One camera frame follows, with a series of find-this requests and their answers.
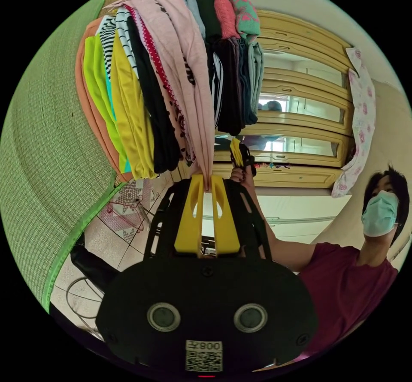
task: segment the mirror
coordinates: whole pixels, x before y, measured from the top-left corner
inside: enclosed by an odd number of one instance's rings
[[[286,96],[280,94],[261,93],[259,96],[260,111],[274,111],[284,113],[297,113],[302,115],[315,116],[337,123],[344,121],[345,111],[337,106],[319,102],[298,96]]]
[[[322,155],[336,157],[337,143],[317,139],[297,138],[295,136],[276,135],[238,135],[250,151],[305,153],[307,155]],[[215,137],[215,151],[230,150],[232,136],[219,135]]]
[[[266,68],[286,69],[306,73],[307,75],[316,76],[338,86],[346,87],[347,75],[307,57],[264,49],[264,60]]]

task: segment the wire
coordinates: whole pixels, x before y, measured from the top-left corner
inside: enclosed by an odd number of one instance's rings
[[[82,280],[84,280],[84,281],[86,282],[86,285],[95,293],[95,295],[97,295],[97,296],[100,298],[100,301],[102,301],[102,299],[103,299],[102,296],[99,295],[99,294],[90,286],[90,284],[87,282],[87,278],[86,278],[86,277],[82,277],[82,278],[78,278],[78,279],[74,280],[74,281],[69,285],[69,287],[67,288],[67,290],[66,290],[66,302],[67,302],[67,305],[68,305],[68,307],[70,308],[70,310],[82,321],[82,323],[84,324],[84,326],[85,326],[96,338],[98,338],[98,339],[100,339],[101,341],[104,342],[104,339],[102,338],[102,336],[101,336],[98,332],[96,332],[96,331],[85,321],[85,319],[96,319],[97,316],[84,316],[84,315],[80,315],[80,314],[79,314],[78,312],[76,312],[75,309],[70,305],[70,302],[69,302],[70,289],[71,289],[74,285],[76,285],[77,283],[79,283],[79,282],[82,281]]]

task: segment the green fabric edge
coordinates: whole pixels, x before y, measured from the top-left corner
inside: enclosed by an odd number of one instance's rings
[[[94,204],[88,212],[86,212],[83,217],[77,222],[75,227],[67,236],[67,239],[64,241],[62,247],[59,250],[59,253],[56,255],[53,265],[50,267],[49,274],[47,275],[44,288],[43,288],[43,295],[42,295],[42,306],[49,313],[50,308],[50,297],[52,295],[52,291],[59,275],[59,272],[68,258],[70,251],[73,249],[77,239],[80,235],[84,232],[90,222],[94,219],[94,217],[99,214],[99,212],[107,205],[109,200],[126,184],[121,183],[116,188],[113,188],[116,179],[116,173],[113,172],[112,178],[110,181],[110,185],[103,196],[99,199],[99,201]]]

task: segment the green woven mat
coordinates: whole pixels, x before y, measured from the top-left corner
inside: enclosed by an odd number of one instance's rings
[[[43,308],[64,260],[114,192],[114,174],[77,96],[74,66],[91,0],[47,39],[23,74],[0,141],[0,212],[17,266]]]

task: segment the maroon shirt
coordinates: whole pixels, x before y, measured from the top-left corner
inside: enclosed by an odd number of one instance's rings
[[[305,353],[332,346],[378,306],[398,271],[385,260],[377,267],[356,266],[359,249],[317,244],[309,265],[299,277],[305,283],[318,315],[318,331]]]

